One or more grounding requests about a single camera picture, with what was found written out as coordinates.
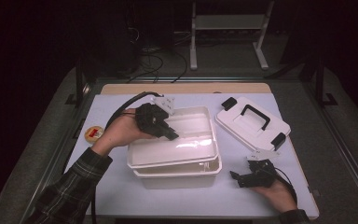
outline white lid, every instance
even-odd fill
[[[252,150],[274,150],[272,142],[290,133],[287,123],[246,97],[238,98],[228,111],[219,112],[216,120]]]
[[[218,148],[208,108],[175,109],[165,121],[178,138],[137,140],[129,145],[128,165],[132,169],[215,160]]]

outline black cable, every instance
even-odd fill
[[[144,71],[147,73],[147,74],[152,74],[155,76],[155,79],[158,79],[158,70],[159,68],[153,68],[151,67],[151,62],[150,62],[150,57],[149,57],[149,64],[147,63],[144,63],[144,62],[141,62],[141,65],[142,65],[142,68],[144,69]]]
[[[180,46],[182,44],[184,44],[185,42],[189,42],[190,39],[191,39],[191,33],[190,32],[183,32],[183,34],[186,34],[185,37],[179,39],[179,40],[176,40],[173,45],[174,46]]]
[[[286,179],[289,182],[289,184],[293,186],[292,181],[290,181],[289,176],[287,176],[287,174],[285,174],[284,171],[282,171],[281,169],[278,169],[276,167],[275,167],[275,170],[281,172],[284,176],[286,176]]]
[[[260,169],[260,171],[263,171],[264,173],[266,173],[268,175],[271,175],[274,178],[276,178],[277,180],[281,181],[281,183],[283,183],[286,186],[286,188],[289,190],[290,194],[293,197],[293,200],[297,204],[297,194],[296,194],[296,191],[295,191],[295,188],[293,187],[293,185],[291,183],[289,183],[290,182],[289,178],[288,178],[288,181],[289,181],[288,182],[285,179],[283,179],[280,175],[272,174],[269,171],[266,171],[266,170],[263,170],[263,169]]]
[[[183,71],[183,73],[181,75],[179,75],[176,79],[174,79],[171,83],[177,81],[179,78],[181,78],[187,72],[187,60],[186,60],[186,58],[182,54],[180,54],[180,53],[178,53],[176,51],[174,51],[174,53],[179,55],[179,57],[181,57],[183,59],[183,61],[185,62],[185,71]]]
[[[153,80],[153,83],[158,82],[158,76],[155,77],[155,79]]]
[[[91,218],[92,218],[93,224],[97,224],[97,216],[96,216],[96,212],[95,212],[95,195],[97,194],[96,189],[97,189],[96,187],[93,189],[92,200],[91,200]]]
[[[144,72],[144,73],[142,73],[142,74],[139,74],[139,75],[136,75],[136,76],[134,76],[134,77],[131,77],[130,80],[127,81],[127,83],[132,82],[132,81],[133,81],[134,79],[136,79],[137,77],[141,77],[141,76],[144,76],[144,75],[147,75],[147,74],[151,74],[151,73],[157,72],[157,71],[162,67],[162,65],[164,64],[164,62],[162,61],[162,59],[161,59],[160,57],[156,56],[156,55],[151,55],[151,54],[150,54],[150,55],[147,55],[147,56],[159,59],[159,60],[160,60],[160,65],[159,65],[159,67],[155,68],[155,69],[152,70],[152,71],[147,71],[147,72]]]
[[[109,127],[109,125],[113,122],[113,120],[115,120],[116,118],[118,118],[128,106],[132,105],[132,103],[134,103],[135,101],[138,101],[139,99],[145,97],[146,95],[161,96],[161,95],[159,95],[158,93],[153,92],[153,91],[144,91],[144,92],[141,92],[141,93],[139,93],[138,95],[132,97],[129,101],[127,101],[124,105],[122,105],[122,106],[112,115],[112,117],[107,121],[105,129],[107,129],[107,127]]]

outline white plastic container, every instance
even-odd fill
[[[147,189],[210,187],[222,162],[208,108],[178,108],[165,121],[179,137],[131,143],[130,168]]]
[[[216,121],[251,150],[277,150],[290,126],[246,97],[236,101],[230,109],[219,112]]]
[[[211,187],[221,169],[222,161],[218,156],[213,161],[150,167],[133,172],[147,189],[193,189]]]

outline plaid sleeve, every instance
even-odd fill
[[[279,220],[282,224],[307,224],[310,219],[304,210],[297,209],[282,213],[279,215]]]
[[[111,162],[88,148],[57,183],[42,192],[25,223],[82,223],[93,191]]]

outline dark background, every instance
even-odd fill
[[[253,6],[247,8],[258,10],[262,4],[256,2],[246,2]],[[242,13],[245,4],[201,3],[206,14]],[[128,44],[123,27],[138,26],[151,40],[165,35],[158,42],[169,46],[171,31],[189,31],[190,9],[190,1],[0,0],[0,191],[54,92],[80,58],[110,62],[105,65],[112,67],[90,67],[114,71],[113,76],[136,67],[131,57],[136,49],[120,47]],[[325,65],[358,105],[358,1],[277,1],[268,31],[291,34],[285,63],[320,46]],[[116,42],[108,41],[111,36]]]

